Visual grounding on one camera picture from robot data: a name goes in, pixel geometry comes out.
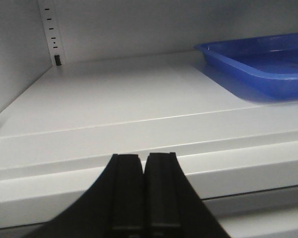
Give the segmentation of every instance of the shelf bracket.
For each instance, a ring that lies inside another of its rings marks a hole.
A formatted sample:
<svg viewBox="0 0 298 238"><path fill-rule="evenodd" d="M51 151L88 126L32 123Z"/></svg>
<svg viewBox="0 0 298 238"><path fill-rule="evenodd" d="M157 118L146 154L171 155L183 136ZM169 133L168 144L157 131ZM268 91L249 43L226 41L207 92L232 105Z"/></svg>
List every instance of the shelf bracket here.
<svg viewBox="0 0 298 238"><path fill-rule="evenodd" d="M66 59L54 2L53 0L38 0L38 4L52 65L59 66L65 64Z"/></svg>

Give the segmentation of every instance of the tray rim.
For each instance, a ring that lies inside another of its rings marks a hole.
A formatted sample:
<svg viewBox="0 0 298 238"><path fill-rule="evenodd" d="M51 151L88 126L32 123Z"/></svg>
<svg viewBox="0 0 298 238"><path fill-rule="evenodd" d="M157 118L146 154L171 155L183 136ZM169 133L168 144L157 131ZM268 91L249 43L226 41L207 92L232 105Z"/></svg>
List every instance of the tray rim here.
<svg viewBox="0 0 298 238"><path fill-rule="evenodd" d="M241 70L247 74L252 76L270 79L270 80L298 80L298 73L268 73L261 71L259 69L255 69L247 64L241 63L236 61L230 57L224 56L220 53L215 51L209 50L209 45L214 43L227 43L227 42L237 42L249 39L264 39L264 38L271 38L271 37L280 37L280 36L289 36L289 35L298 35L298 33L291 33L291 34L281 34L281 35L270 35L270 36L261 36L261 37L250 37L250 38L243 38L243 39L234 39L234 40L225 40L225 41L215 41L215 42L207 42L202 44L197 44L194 46L196 50L201 51L203 54L207 56L214 57L220 60L223 63L226 63L238 70Z"/></svg>

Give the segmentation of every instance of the black plastic part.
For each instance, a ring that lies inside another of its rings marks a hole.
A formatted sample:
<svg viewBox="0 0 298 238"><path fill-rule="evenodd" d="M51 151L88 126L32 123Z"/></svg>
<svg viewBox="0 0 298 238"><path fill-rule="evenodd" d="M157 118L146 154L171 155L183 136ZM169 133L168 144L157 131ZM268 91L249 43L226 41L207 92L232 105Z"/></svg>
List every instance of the black plastic part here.
<svg viewBox="0 0 298 238"><path fill-rule="evenodd" d="M230 238L185 177L175 153L170 153L169 159L184 237Z"/></svg>
<svg viewBox="0 0 298 238"><path fill-rule="evenodd" d="M111 237L144 235L144 176L137 155L119 155Z"/></svg>
<svg viewBox="0 0 298 238"><path fill-rule="evenodd" d="M59 55L55 55L55 56L54 56L54 59L55 59L55 64L56 64L57 66L62 65L62 63L61 63L61 58L60 58Z"/></svg>
<svg viewBox="0 0 298 238"><path fill-rule="evenodd" d="M145 168L149 237L182 238L169 154L150 154Z"/></svg>
<svg viewBox="0 0 298 238"><path fill-rule="evenodd" d="M144 218L142 179L137 155L115 154L72 206L24 238L108 238L115 237L112 231L119 230L118 226L122 227L120 234L126 230L134 234L133 226L140 234Z"/></svg>
<svg viewBox="0 0 298 238"><path fill-rule="evenodd" d="M72 206L23 238L230 238L183 174L175 153L114 154Z"/></svg>

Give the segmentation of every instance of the white shelf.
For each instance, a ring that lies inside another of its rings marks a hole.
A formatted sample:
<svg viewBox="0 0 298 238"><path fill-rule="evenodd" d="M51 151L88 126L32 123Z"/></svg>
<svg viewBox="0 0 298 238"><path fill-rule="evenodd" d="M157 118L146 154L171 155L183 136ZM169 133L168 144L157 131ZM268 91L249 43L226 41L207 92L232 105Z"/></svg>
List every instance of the white shelf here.
<svg viewBox="0 0 298 238"><path fill-rule="evenodd" d="M8 208L19 217L0 227L50 219L57 209L34 218L25 206L74 199L113 153L145 161L175 151L201 198L297 185L298 101L270 99L201 58L186 52L45 73L0 114L0 217Z"/></svg>

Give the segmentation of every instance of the blue plastic tray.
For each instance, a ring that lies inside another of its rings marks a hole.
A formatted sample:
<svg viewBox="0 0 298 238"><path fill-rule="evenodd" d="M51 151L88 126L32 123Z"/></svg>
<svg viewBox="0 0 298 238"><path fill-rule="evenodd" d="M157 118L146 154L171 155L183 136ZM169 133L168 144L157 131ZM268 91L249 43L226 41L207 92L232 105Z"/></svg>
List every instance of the blue plastic tray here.
<svg viewBox="0 0 298 238"><path fill-rule="evenodd" d="M298 97L298 33L195 46L216 68L279 98Z"/></svg>

